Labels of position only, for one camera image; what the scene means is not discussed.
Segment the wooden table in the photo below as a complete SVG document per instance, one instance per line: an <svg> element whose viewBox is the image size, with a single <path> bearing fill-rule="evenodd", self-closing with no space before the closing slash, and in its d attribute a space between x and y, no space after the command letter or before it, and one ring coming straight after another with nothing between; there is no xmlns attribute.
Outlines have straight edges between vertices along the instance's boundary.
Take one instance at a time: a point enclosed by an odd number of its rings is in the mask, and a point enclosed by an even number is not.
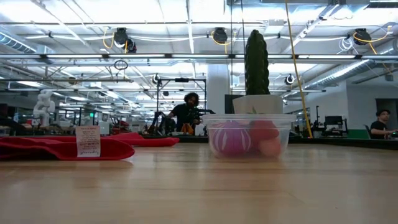
<svg viewBox="0 0 398 224"><path fill-rule="evenodd" d="M207 144L126 161L0 162L0 223L397 223L398 152L291 145L280 160Z"/></svg>

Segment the seated person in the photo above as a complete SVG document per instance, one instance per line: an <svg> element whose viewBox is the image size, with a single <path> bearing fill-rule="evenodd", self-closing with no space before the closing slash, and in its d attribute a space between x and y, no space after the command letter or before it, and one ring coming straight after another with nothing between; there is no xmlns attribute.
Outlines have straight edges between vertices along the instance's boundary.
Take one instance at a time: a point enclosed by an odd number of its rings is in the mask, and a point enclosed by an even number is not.
<svg viewBox="0 0 398 224"><path fill-rule="evenodd" d="M389 139L389 135L394 131L387 131L386 123L390 118L389 110L379 110L376 113L377 121L371 125L371 139Z"/></svg>
<svg viewBox="0 0 398 224"><path fill-rule="evenodd" d="M197 106L199 105L199 96L196 93L189 93L184 97L184 104L177 105L168 115L169 118L177 116L176 131L181 131L185 123L193 126L199 124L199 112Z"/></svg>

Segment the clear plastic container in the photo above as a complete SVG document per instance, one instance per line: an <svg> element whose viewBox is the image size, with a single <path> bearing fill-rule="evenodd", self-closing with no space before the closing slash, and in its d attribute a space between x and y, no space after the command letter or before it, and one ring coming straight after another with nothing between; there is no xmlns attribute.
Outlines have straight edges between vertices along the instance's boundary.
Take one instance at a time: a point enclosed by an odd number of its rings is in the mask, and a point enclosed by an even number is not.
<svg viewBox="0 0 398 224"><path fill-rule="evenodd" d="M279 157L287 148L296 115L291 114L208 114L209 145L216 157L262 154Z"/></svg>

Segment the dark hair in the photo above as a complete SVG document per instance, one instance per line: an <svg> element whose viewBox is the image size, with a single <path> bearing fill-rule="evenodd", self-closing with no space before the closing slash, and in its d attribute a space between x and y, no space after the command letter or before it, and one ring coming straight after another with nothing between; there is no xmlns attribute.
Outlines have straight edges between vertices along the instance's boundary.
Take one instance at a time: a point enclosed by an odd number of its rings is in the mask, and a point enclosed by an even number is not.
<svg viewBox="0 0 398 224"><path fill-rule="evenodd" d="M391 114L391 112L390 112L389 110L383 109L383 110L379 110L379 111L376 113L376 116L380 116L381 113L383 113L383 112L387 112L388 114Z"/></svg>
<svg viewBox="0 0 398 224"><path fill-rule="evenodd" d="M184 101L186 103L188 103L188 100L190 98L192 98L192 97L195 97L195 99L197 99L197 100L195 100L195 106L198 106L199 105L199 96L196 93L188 93L188 94L186 94L185 97L184 97Z"/></svg>

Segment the green cactus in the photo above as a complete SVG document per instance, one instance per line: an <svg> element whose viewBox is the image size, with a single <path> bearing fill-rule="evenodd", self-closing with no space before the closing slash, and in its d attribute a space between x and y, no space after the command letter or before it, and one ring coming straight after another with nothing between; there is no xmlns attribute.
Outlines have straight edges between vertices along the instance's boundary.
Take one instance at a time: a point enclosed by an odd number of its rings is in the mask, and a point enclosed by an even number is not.
<svg viewBox="0 0 398 224"><path fill-rule="evenodd" d="M267 44L258 30L253 30L248 38L244 66L246 94L269 95Z"/></svg>

